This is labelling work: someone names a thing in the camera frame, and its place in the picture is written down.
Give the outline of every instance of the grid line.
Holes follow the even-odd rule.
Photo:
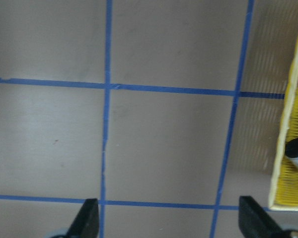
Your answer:
[[[103,145],[101,160],[101,192],[100,192],[100,221],[99,238],[105,234],[105,201],[106,201],[106,145],[108,140],[109,108],[110,108],[110,80],[111,80],[111,28],[112,28],[112,0],[106,1],[106,32],[105,32],[105,99],[103,112]]]
[[[36,202],[58,202],[58,203],[76,203],[83,204],[85,199],[79,198],[61,198],[61,197],[32,197],[32,196],[14,196],[14,195],[0,195],[0,200],[13,201],[36,201]],[[190,203],[164,203],[164,202],[139,202],[139,201],[119,201],[119,200],[99,200],[99,205],[106,206],[137,206],[137,207],[162,207],[162,208],[187,208],[187,209],[201,209],[214,210],[214,205],[209,204],[190,204]],[[238,206],[220,205],[220,210],[238,211]],[[267,207],[263,207],[265,211],[271,211]]]
[[[250,33],[250,26],[251,26],[251,21],[252,21],[252,14],[253,14],[253,7],[254,7],[254,0],[249,0],[248,7],[247,7],[247,13],[246,13],[245,26],[244,26],[244,34],[243,34],[243,40],[242,40],[241,53],[240,53],[239,64],[238,64],[237,79],[236,79],[236,85],[235,85],[235,95],[233,98],[231,115],[230,115],[230,119],[229,119],[228,132],[227,132],[227,136],[226,136],[223,162],[222,162],[222,167],[221,167],[220,179],[219,179],[218,190],[217,190],[217,197],[215,200],[215,208],[214,208],[211,230],[210,230],[210,238],[214,238],[215,230],[216,230],[216,226],[217,226],[222,191],[223,191],[223,186],[224,186],[224,178],[225,178],[225,174],[226,174],[228,156],[229,156],[231,139],[232,139],[234,123],[235,123],[235,116],[236,116],[238,100],[239,100],[239,95],[240,95],[240,88],[241,88],[242,77],[243,77],[243,72],[244,72],[246,51],[247,51],[247,45],[248,45],[248,37],[249,37],[249,33]]]
[[[106,89],[106,83],[90,83],[90,82],[72,82],[72,81],[54,81],[54,80],[38,80],[38,79],[22,79],[12,78],[4,80],[0,78],[2,84],[20,84],[20,85],[35,85],[35,86],[54,86],[54,87],[71,87],[71,88],[90,88],[90,89]],[[181,87],[165,87],[165,86],[149,86],[135,84],[112,84],[111,90],[131,90],[144,92],[161,92],[161,93],[182,93],[182,94],[201,94],[214,96],[229,96],[233,97],[233,90],[221,89],[204,89],[204,88],[181,88]],[[266,98],[266,99],[284,99],[282,93],[263,93],[263,92],[240,92],[242,98]]]

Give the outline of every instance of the yellow plastic crate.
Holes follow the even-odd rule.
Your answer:
[[[272,210],[298,211],[298,170],[285,158],[286,142],[298,137],[298,39],[289,73],[269,194]]]

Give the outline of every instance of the black bottle cap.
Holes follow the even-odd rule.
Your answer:
[[[285,155],[288,158],[298,157],[298,138],[293,139],[286,144]]]

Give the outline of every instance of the black object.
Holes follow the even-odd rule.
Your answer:
[[[245,238],[298,238],[298,231],[283,231],[251,196],[239,197],[238,226]]]
[[[52,238],[96,238],[98,231],[98,200],[86,199],[66,235]]]
[[[293,139],[286,144],[285,155],[288,158],[298,157],[298,138]]]

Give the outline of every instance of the blue tape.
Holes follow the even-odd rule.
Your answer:
[[[37,85],[37,86],[70,87],[70,88],[99,88],[99,89],[105,88],[105,84],[103,84],[103,83],[37,80],[37,79],[22,79],[22,78],[11,78],[8,80],[3,80],[0,78],[0,83]]]
[[[186,93],[186,94],[234,96],[234,91],[231,91],[231,90],[217,90],[217,89],[175,88],[175,87],[132,85],[132,84],[112,84],[111,88],[115,89],[115,90],[124,89],[124,90],[146,91],[146,92],[164,92],[164,93]]]
[[[256,92],[240,92],[240,97],[243,98],[269,98],[269,99],[284,99],[282,93],[256,93]]]
[[[132,201],[106,201],[107,205],[138,206],[138,207],[170,207],[191,209],[214,209],[214,205],[186,204],[186,203],[160,203],[160,202],[132,202]]]
[[[110,77],[110,66],[106,65],[106,78],[108,78],[108,76]],[[37,79],[22,79],[22,78],[11,78],[8,80],[3,80],[0,78],[0,83],[36,85],[36,86],[71,87],[71,88],[93,88],[93,89],[106,88],[106,83],[37,80]],[[232,91],[232,90],[177,88],[177,87],[133,85],[133,84],[109,84],[109,85],[110,85],[110,89],[113,89],[113,90],[121,89],[121,90],[145,91],[145,92],[184,93],[184,94],[217,95],[217,96],[231,96],[231,97],[235,95],[235,91]],[[260,93],[260,92],[240,92],[239,96],[243,98],[268,98],[268,99],[284,99],[285,97],[284,94],[280,94],[280,93]]]
[[[240,59],[239,59],[238,72],[237,72],[237,80],[236,80],[236,85],[235,85],[235,95],[233,98],[233,105],[232,105],[231,115],[230,115],[230,119],[229,119],[229,127],[228,127],[228,132],[227,132],[227,137],[226,137],[223,163],[222,163],[220,180],[219,180],[219,185],[218,185],[218,190],[217,190],[217,197],[216,197],[216,201],[215,201],[215,208],[214,208],[214,213],[213,213],[213,218],[212,218],[210,238],[214,238],[214,236],[215,236],[215,230],[216,230],[216,225],[217,225],[217,220],[218,220],[218,215],[219,215],[219,208],[220,208],[220,203],[221,203],[221,197],[222,197],[224,178],[225,178],[225,173],[226,173],[226,168],[227,168],[230,144],[231,144],[231,139],[232,139],[232,134],[233,134],[233,129],[234,129],[234,122],[235,122],[235,116],[236,116],[236,111],[237,111],[239,92],[240,92],[242,76],[243,76],[243,72],[244,72],[244,64],[245,64],[245,58],[246,58],[248,37],[249,37],[249,33],[250,33],[250,26],[251,26],[251,21],[252,21],[253,8],[254,8],[254,0],[249,0],[248,7],[247,7],[245,27],[244,27],[242,48],[241,48],[241,54],[240,54]]]
[[[0,195],[0,200],[65,202],[65,203],[84,203],[85,202],[85,199],[76,199],[76,198],[31,197],[31,196],[12,196],[12,195]]]
[[[112,29],[112,0],[106,2],[106,39],[105,39],[105,100],[103,122],[103,145],[101,165],[101,210],[99,221],[99,238],[104,238],[105,233],[105,201],[106,201],[106,145],[108,140],[109,108],[110,108],[110,80],[111,80],[111,29]]]
[[[229,210],[229,211],[238,211],[238,206],[226,206],[226,205],[220,205],[220,210]]]

